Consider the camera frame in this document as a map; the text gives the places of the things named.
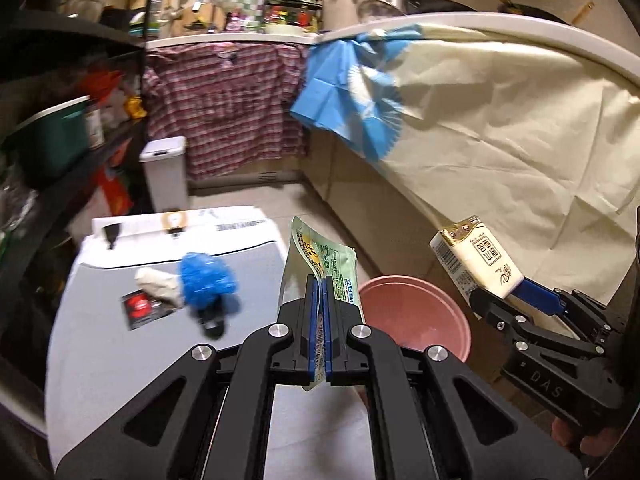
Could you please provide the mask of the person's right hand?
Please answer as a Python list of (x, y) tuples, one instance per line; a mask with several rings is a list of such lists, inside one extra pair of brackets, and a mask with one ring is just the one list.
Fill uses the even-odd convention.
[(625, 428), (604, 428), (598, 434), (585, 434), (566, 420), (555, 417), (551, 424), (551, 437), (567, 451), (578, 448), (579, 452), (592, 457), (604, 457), (612, 451), (625, 432)]

